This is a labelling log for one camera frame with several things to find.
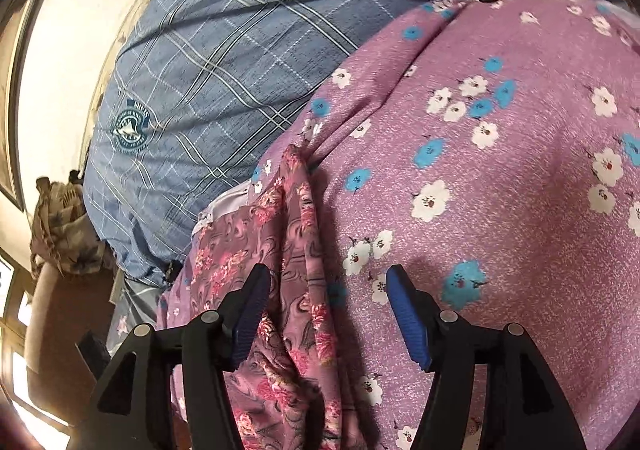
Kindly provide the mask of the lilac floral bed sheet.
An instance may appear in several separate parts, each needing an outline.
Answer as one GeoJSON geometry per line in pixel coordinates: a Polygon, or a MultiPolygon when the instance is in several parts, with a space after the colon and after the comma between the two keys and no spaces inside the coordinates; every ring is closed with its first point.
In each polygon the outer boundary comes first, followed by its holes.
{"type": "Polygon", "coordinates": [[[198,229],[253,203],[290,146],[309,175],[364,448],[409,448],[431,385],[387,296],[397,264],[469,322],[521,323],[586,446],[612,444],[639,401],[636,15],[598,0],[442,0],[392,21],[249,181],[201,211],[161,328],[199,315],[198,229]]]}

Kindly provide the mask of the blue plaid quilt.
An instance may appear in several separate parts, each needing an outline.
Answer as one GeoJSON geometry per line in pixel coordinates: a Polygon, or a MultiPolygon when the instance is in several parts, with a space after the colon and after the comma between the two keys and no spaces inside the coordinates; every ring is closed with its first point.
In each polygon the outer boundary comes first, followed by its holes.
{"type": "Polygon", "coordinates": [[[337,66],[431,0],[151,0],[115,59],[86,206],[129,278],[162,287],[198,213],[250,178],[337,66]]]}

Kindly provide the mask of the brown patterned cloth bundle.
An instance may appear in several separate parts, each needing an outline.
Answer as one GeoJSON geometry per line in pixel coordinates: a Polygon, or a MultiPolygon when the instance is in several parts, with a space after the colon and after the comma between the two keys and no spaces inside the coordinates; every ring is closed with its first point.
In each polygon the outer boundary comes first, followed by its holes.
{"type": "Polygon", "coordinates": [[[99,273],[116,273],[116,262],[108,244],[100,240],[84,203],[84,180],[71,170],[66,183],[40,177],[39,193],[32,215],[29,242],[30,273],[37,281],[49,264],[70,281],[99,273]]]}

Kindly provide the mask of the maroon floral patterned garment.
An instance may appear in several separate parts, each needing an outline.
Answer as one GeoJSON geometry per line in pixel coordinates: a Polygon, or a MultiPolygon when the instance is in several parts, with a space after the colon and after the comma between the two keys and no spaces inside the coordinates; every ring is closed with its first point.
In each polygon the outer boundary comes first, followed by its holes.
{"type": "Polygon", "coordinates": [[[299,149],[285,149],[253,202],[194,237],[191,311],[241,288],[254,265],[270,272],[266,309],[247,359],[226,380],[247,449],[362,449],[366,445],[329,304],[316,206],[299,149]]]}

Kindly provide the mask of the grey striped pillow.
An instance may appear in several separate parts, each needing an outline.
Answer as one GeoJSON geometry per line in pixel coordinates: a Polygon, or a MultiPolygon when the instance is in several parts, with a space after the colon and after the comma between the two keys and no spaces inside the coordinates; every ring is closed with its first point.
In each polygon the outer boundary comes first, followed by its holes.
{"type": "Polygon", "coordinates": [[[113,289],[114,314],[106,336],[106,350],[114,356],[128,334],[136,326],[147,323],[156,326],[160,296],[169,288],[168,283],[149,285],[128,276],[118,278],[113,289]]]}

